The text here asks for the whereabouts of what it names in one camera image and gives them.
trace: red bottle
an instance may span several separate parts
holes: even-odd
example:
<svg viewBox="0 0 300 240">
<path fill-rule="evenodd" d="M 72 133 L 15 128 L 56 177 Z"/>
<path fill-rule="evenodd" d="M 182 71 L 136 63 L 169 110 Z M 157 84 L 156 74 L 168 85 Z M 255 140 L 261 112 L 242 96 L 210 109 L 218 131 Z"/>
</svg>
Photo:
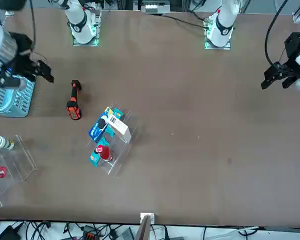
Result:
<svg viewBox="0 0 300 240">
<path fill-rule="evenodd" d="M 108 146 L 104 146 L 104 145 L 99 145 L 96 148 L 97 153 L 100 154 L 100 158 L 102 158 L 103 160 L 110 162 L 112 160 L 112 154 L 111 154 L 111 150 L 110 147 Z"/>
</svg>

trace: brown table surface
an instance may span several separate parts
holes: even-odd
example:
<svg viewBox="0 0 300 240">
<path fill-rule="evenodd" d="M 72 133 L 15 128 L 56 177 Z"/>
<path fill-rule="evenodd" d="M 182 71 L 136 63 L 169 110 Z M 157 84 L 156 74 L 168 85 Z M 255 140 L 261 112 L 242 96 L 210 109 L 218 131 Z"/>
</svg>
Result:
<svg viewBox="0 0 300 240">
<path fill-rule="evenodd" d="M 279 81 L 260 87 L 273 15 L 239 15 L 230 51 L 205 50 L 202 29 L 172 19 L 103 16 L 99 47 L 73 47 L 62 11 L 35 10 L 36 51 L 55 83 L 38 79 L 26 118 L 0 117 L 0 135 L 21 135 L 39 168 L 0 218 L 138 223 L 153 212 L 158 224 L 300 227 L 300 92 Z M 32 38 L 28 10 L 7 25 Z M 273 61 L 297 30 L 290 15 L 277 19 Z M 73 79 L 82 82 L 79 121 L 66 112 Z M 142 124 L 116 178 L 86 150 L 112 102 Z"/>
</svg>

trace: blue plastic basket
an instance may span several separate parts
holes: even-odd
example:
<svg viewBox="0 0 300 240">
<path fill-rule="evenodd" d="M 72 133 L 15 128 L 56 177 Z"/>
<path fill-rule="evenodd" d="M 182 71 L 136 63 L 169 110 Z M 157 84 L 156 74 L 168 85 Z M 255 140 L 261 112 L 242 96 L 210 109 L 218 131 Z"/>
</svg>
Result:
<svg viewBox="0 0 300 240">
<path fill-rule="evenodd" d="M 29 113 L 35 83 L 26 79 L 25 89 L 0 88 L 0 115 L 24 118 Z"/>
</svg>

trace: white box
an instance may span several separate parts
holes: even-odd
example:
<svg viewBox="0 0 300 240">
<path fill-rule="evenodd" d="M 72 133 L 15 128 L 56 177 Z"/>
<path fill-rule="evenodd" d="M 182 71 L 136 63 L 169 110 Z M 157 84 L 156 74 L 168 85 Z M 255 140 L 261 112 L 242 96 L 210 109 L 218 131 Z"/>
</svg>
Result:
<svg viewBox="0 0 300 240">
<path fill-rule="evenodd" d="M 119 118 L 112 115 L 108 124 L 112 127 L 113 131 L 119 135 L 119 137 L 124 140 L 127 144 L 131 140 L 131 134 L 129 128 L 126 124 L 124 124 Z"/>
</svg>

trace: acrylic display stand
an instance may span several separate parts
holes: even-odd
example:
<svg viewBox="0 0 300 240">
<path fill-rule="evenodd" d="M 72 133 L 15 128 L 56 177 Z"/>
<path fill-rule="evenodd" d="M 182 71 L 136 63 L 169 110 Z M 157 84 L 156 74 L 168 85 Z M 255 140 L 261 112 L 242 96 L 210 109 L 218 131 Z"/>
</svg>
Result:
<svg viewBox="0 0 300 240">
<path fill-rule="evenodd" d="M 14 147 L 12 150 L 0 149 L 0 166 L 7 168 L 6 176 L 0 178 L 0 207 L 6 205 L 9 200 L 5 195 L 7 190 L 17 182 L 26 180 L 38 169 L 19 135 L 7 139 L 14 141 Z"/>
<path fill-rule="evenodd" d="M 115 177 L 118 174 L 123 162 L 127 158 L 127 155 L 138 136 L 139 125 L 137 117 L 131 111 L 121 108 L 115 103 L 111 104 L 111 106 L 109 107 L 112 109 L 118 108 L 120 109 L 120 111 L 123 112 L 123 117 L 121 118 L 121 121 L 128 126 L 131 134 L 131 140 L 129 143 L 126 143 L 117 134 L 115 134 L 114 137 L 111 137 L 110 134 L 108 134 L 105 131 L 102 135 L 105 138 L 105 140 L 109 143 L 113 160 L 104 161 L 100 159 L 100 161 L 97 164 L 97 167 L 103 169 L 108 175 Z M 97 144 L 92 139 L 90 139 L 86 147 L 89 150 L 89 153 L 91 153 L 97 147 Z"/>
</svg>

